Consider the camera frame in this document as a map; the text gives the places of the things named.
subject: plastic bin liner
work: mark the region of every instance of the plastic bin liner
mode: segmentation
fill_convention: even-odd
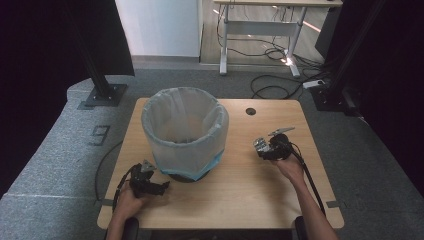
[[[197,88],[165,89],[146,102],[141,116],[157,168],[198,180],[221,160],[229,116]]]

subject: hole in table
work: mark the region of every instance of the hole in table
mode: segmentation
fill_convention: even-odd
[[[254,108],[248,108],[246,109],[247,115],[253,116],[256,114],[256,110]]]

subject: desk leg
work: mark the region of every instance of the desk leg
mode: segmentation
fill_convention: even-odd
[[[293,52],[294,52],[294,48],[296,47],[297,40],[299,39],[300,30],[302,30],[303,20],[305,19],[305,15],[306,15],[306,9],[307,9],[306,7],[302,7],[302,11],[300,12],[300,17],[297,20],[297,26],[293,35],[293,39],[290,42],[289,49],[285,51],[286,57],[287,57],[287,65],[290,67],[293,77],[295,78],[299,78],[300,73],[299,73],[299,70],[297,69],[296,63],[294,62]]]
[[[225,18],[224,18],[224,36],[221,47],[221,61],[219,64],[219,74],[226,75],[227,74],[227,33],[228,33],[228,9],[229,5],[225,5]]]

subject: black stand base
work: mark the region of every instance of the black stand base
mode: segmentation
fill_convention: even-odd
[[[341,100],[338,102],[328,101],[325,88],[314,87],[310,88],[310,91],[318,111],[343,112],[347,116],[360,116],[358,112],[360,94],[354,89],[343,89]]]
[[[96,88],[90,93],[87,100],[81,102],[78,107],[79,110],[91,110],[97,106],[106,106],[106,107],[117,107],[121,101],[122,96],[127,89],[126,84],[109,84],[109,94],[107,97],[100,96]]]
[[[343,112],[343,103],[334,103],[326,99],[325,90],[326,88],[322,87],[313,87],[309,88],[311,91],[312,98],[315,102],[315,107],[318,111],[326,112]]]

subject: hand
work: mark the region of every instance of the hand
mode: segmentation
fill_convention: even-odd
[[[114,217],[119,217],[123,220],[127,220],[133,217],[140,211],[140,209],[149,201],[148,196],[136,198],[129,185],[129,182],[125,182],[121,188],[119,194],[118,204],[116,206]]]
[[[136,198],[128,182],[124,183],[119,194],[118,204],[110,220],[107,240],[121,239],[124,231],[125,221],[140,211],[148,202],[149,196]]]
[[[299,160],[293,154],[285,160],[272,161],[272,164],[276,165],[280,172],[288,178],[293,185],[305,182],[302,165],[300,165]]]

